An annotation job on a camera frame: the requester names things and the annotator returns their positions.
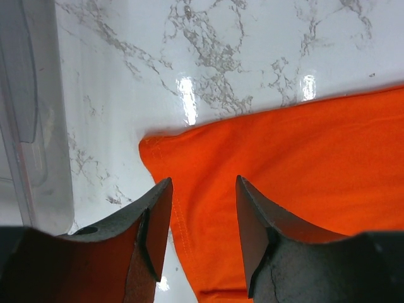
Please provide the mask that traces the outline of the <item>orange t shirt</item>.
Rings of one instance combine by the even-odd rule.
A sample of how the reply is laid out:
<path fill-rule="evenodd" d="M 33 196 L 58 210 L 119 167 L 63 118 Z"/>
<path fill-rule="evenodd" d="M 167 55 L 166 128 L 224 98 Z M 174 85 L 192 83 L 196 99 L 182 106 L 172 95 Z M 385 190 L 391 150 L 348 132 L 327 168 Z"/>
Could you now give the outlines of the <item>orange t shirt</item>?
<path fill-rule="evenodd" d="M 235 182 L 345 235 L 403 228 L 403 87 L 150 136 L 140 157 L 174 184 L 171 231 L 199 302 L 247 302 Z"/>

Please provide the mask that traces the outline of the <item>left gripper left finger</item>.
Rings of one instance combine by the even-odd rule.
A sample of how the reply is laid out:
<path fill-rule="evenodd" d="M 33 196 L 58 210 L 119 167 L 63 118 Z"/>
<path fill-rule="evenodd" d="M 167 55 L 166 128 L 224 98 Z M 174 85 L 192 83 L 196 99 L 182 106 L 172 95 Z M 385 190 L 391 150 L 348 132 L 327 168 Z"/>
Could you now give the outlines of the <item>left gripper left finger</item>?
<path fill-rule="evenodd" d="M 2 302 L 153 302 L 162 278 L 173 184 L 71 235 L 1 228 Z"/>

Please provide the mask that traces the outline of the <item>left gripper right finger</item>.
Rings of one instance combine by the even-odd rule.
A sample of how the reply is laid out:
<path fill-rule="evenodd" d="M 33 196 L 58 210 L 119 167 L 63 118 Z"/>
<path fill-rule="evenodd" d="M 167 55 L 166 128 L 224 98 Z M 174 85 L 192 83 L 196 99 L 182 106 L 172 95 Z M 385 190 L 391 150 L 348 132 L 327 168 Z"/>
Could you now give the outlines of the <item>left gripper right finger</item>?
<path fill-rule="evenodd" d="M 254 302 L 403 301 L 403 232 L 347 236 L 294 215 L 242 176 L 235 190 L 247 295 Z"/>

